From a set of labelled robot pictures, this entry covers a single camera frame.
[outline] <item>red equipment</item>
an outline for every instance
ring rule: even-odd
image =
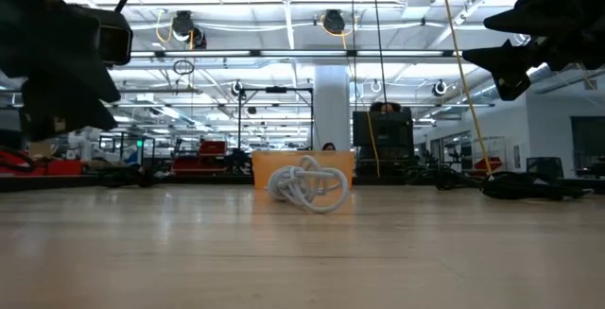
[[[495,171],[503,165],[502,161],[500,160],[500,157],[488,157],[488,159],[490,161],[490,167],[492,168],[492,171]],[[481,159],[480,161],[476,162],[474,168],[475,170],[465,172],[469,176],[473,177],[485,177],[488,175],[488,168],[485,164],[484,159]]]
[[[0,149],[0,161],[9,165],[24,165],[26,162],[11,154],[8,151]],[[82,173],[82,163],[80,161],[34,161],[34,168],[31,172],[17,171],[5,166],[0,166],[0,175],[37,177],[37,176],[77,176]]]
[[[227,143],[205,141],[199,146],[198,154],[177,156],[172,162],[172,172],[176,176],[207,175],[227,171],[225,156]]]

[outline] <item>orange box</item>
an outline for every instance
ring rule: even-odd
[[[298,166],[301,158],[311,156],[321,167],[337,168],[347,177],[349,188],[353,187],[354,153],[350,151],[254,151],[254,188],[264,190],[276,170],[289,165]]]

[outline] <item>white rope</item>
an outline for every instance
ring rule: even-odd
[[[329,181],[336,179],[332,186]],[[340,188],[340,199],[325,207],[312,204],[316,196],[325,196],[328,192]],[[321,167],[310,156],[301,158],[298,166],[286,166],[273,172],[268,181],[268,194],[280,201],[291,201],[313,212],[326,214],[339,208],[349,196],[349,182],[344,173],[336,168]]]

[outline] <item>column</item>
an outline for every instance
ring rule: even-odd
[[[351,148],[349,70],[346,65],[315,68],[315,128],[313,148],[333,143],[337,150]]]

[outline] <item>wooden table surface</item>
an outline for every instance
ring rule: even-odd
[[[0,195],[0,308],[599,308],[605,197],[356,187],[334,214],[250,186]]]

